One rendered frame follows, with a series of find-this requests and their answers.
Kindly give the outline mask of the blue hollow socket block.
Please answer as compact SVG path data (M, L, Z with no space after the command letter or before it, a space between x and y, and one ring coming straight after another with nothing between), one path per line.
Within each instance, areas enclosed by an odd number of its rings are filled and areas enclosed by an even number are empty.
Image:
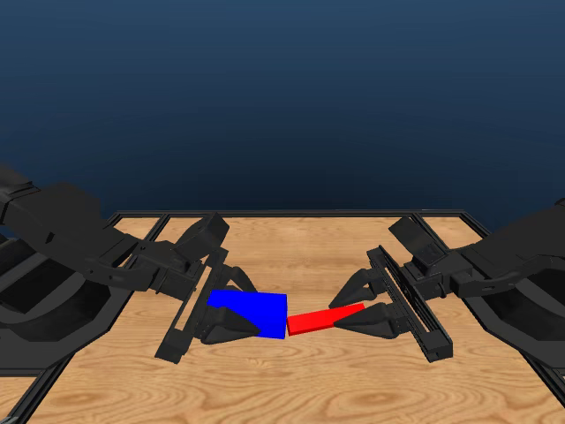
M227 307L260 329L258 337L284 339L288 314L286 294L212 290L207 303L211 307Z

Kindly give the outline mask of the thin red peg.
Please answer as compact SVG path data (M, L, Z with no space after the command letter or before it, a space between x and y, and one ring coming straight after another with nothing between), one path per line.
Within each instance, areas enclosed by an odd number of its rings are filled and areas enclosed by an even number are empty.
M290 336L333 328L335 322L360 312L365 308L363 303L345 307L329 308L306 314L296 314L287 318L287 330Z

